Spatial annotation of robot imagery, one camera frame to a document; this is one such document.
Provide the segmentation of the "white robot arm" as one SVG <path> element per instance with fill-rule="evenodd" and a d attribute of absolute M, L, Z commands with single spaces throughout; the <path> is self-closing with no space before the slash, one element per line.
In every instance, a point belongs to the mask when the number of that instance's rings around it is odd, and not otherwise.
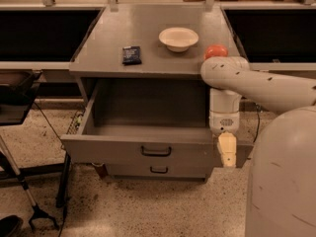
<path fill-rule="evenodd" d="M 242 57 L 212 57 L 200 75 L 278 114 L 253 148 L 245 237 L 316 237 L 316 80 L 253 71 Z"/>

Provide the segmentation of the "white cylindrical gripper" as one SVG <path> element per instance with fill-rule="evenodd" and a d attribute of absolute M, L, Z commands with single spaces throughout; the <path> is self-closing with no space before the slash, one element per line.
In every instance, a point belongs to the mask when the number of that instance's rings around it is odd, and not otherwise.
<path fill-rule="evenodd" d="M 236 166 L 237 139 L 234 134 L 239 129 L 239 113 L 209 113 L 209 127 L 218 136 L 217 149 L 224 167 Z"/>

